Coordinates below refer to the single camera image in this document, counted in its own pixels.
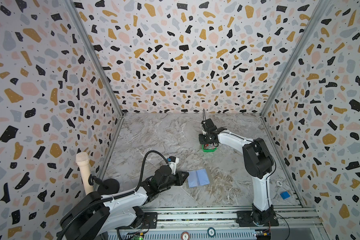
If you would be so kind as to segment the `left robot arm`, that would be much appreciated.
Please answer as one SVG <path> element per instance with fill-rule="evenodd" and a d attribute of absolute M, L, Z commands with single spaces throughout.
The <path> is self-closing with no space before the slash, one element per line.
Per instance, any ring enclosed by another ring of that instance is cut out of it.
<path fill-rule="evenodd" d="M 86 195 L 60 221 L 59 240 L 93 240 L 98 235 L 120 227 L 138 227 L 143 221 L 141 207 L 173 186 L 182 186 L 189 173 L 161 166 L 140 183 L 138 189 L 112 195 L 97 191 Z"/>

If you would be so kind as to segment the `green card tray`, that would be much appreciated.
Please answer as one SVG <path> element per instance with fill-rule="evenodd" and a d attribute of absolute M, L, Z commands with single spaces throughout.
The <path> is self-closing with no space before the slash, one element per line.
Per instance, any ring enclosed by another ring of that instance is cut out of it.
<path fill-rule="evenodd" d="M 202 150 L 205 153 L 212 153 L 217 149 L 217 147 L 214 144 L 205 144 L 202 145 Z"/>

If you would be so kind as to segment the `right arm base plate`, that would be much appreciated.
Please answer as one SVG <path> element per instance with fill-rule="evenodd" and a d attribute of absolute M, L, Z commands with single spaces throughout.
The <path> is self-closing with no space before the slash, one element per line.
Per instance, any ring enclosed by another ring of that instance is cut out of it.
<path fill-rule="evenodd" d="M 240 227 L 278 227 L 279 222 L 273 209 L 267 211 L 237 211 L 236 223 Z"/>

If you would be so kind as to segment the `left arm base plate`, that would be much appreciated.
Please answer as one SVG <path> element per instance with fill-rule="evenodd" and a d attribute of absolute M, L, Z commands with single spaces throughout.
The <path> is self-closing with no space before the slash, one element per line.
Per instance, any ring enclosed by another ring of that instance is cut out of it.
<path fill-rule="evenodd" d="M 122 230 L 148 230 L 156 229 L 158 223 L 158 213 L 148 212 L 143 216 L 138 216 L 129 226 L 120 227 Z"/>

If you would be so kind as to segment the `cards stack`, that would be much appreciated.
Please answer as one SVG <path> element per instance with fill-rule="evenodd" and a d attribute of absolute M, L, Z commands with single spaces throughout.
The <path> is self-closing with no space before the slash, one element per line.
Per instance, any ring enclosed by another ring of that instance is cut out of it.
<path fill-rule="evenodd" d="M 204 145 L 204 149 L 206 150 L 212 150 L 215 149 L 216 147 L 214 146 L 214 144 L 205 144 Z"/>

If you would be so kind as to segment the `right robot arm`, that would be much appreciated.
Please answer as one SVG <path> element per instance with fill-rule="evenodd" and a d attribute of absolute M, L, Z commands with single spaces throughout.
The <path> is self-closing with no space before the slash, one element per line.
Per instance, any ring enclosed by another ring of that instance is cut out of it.
<path fill-rule="evenodd" d="M 273 173 L 275 161 L 265 141 L 261 138 L 245 138 L 228 131 L 226 128 L 218 128 L 212 119 L 203 120 L 201 129 L 202 133 L 199 134 L 201 145 L 226 145 L 243 155 L 245 169 L 253 180 L 253 206 L 261 212 L 267 211 L 272 205 L 270 176 Z"/>

